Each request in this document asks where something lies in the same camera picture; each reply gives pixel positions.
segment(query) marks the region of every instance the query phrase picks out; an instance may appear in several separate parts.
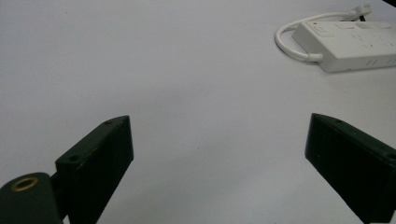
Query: brass insert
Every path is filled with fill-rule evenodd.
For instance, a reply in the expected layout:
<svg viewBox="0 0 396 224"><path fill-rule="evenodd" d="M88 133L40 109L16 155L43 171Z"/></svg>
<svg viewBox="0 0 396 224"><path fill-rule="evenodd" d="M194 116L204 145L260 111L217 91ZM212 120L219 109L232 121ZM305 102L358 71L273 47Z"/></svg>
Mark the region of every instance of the brass insert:
<svg viewBox="0 0 396 224"><path fill-rule="evenodd" d="M17 182L15 182L12 186L11 186L11 190L12 191L24 191L26 189L31 188L32 186L34 186L35 184L37 184L38 182L38 178L34 177L34 176L28 176L25 177L24 179L21 179Z"/></svg>

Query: power strip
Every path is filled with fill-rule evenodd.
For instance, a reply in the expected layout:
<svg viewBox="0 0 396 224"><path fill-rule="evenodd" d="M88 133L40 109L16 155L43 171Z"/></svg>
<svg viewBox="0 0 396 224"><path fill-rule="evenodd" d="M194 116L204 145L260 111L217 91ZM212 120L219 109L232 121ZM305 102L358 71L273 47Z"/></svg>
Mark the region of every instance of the power strip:
<svg viewBox="0 0 396 224"><path fill-rule="evenodd" d="M396 24L302 21L292 37L308 54L323 55L325 72L396 66Z"/></svg>

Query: electrical outlet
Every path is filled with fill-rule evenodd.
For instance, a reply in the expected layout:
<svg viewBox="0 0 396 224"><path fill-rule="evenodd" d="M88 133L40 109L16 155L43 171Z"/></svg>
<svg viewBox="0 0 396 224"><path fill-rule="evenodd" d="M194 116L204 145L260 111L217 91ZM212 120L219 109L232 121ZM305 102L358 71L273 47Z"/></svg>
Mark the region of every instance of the electrical outlet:
<svg viewBox="0 0 396 224"><path fill-rule="evenodd" d="M292 35L307 53L321 53L325 72L396 66L396 25L370 21L303 21Z"/></svg>

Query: mounting hole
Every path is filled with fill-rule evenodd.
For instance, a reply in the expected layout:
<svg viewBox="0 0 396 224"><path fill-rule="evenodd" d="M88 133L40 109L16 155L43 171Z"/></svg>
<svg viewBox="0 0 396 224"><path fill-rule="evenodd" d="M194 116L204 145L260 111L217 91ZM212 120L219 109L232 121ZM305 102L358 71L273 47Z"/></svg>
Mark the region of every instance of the mounting hole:
<svg viewBox="0 0 396 224"><path fill-rule="evenodd" d="M388 154L387 157L388 157L390 160L396 161L396 155L395 155L395 154Z"/></svg>
<svg viewBox="0 0 396 224"><path fill-rule="evenodd" d="M79 160L79 156L71 156L69 158L70 161L78 161Z"/></svg>
<svg viewBox="0 0 396 224"><path fill-rule="evenodd" d="M37 177L34 177L34 176L25 177L24 179L21 179L21 180L15 182L11 186L11 190L16 191L16 192L24 191L24 190L29 189L32 186L34 186L37 182L38 182Z"/></svg>

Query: switch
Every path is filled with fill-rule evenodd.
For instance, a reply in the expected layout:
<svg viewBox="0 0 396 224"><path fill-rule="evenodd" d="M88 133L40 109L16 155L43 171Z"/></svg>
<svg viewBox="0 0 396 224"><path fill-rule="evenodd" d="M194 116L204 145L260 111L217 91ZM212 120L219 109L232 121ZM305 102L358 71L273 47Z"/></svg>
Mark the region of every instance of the switch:
<svg viewBox="0 0 396 224"><path fill-rule="evenodd" d="M339 22L335 25L340 29L355 29L355 25L349 22Z"/></svg>
<svg viewBox="0 0 396 224"><path fill-rule="evenodd" d="M392 24L388 22L369 22L369 21L361 21L356 22L356 25L361 29L390 29L392 28Z"/></svg>
<svg viewBox="0 0 396 224"><path fill-rule="evenodd" d="M320 25L320 23L317 22L310 22L309 26L311 27L311 30L317 34L320 37L334 37L332 32L327 30L323 25Z"/></svg>

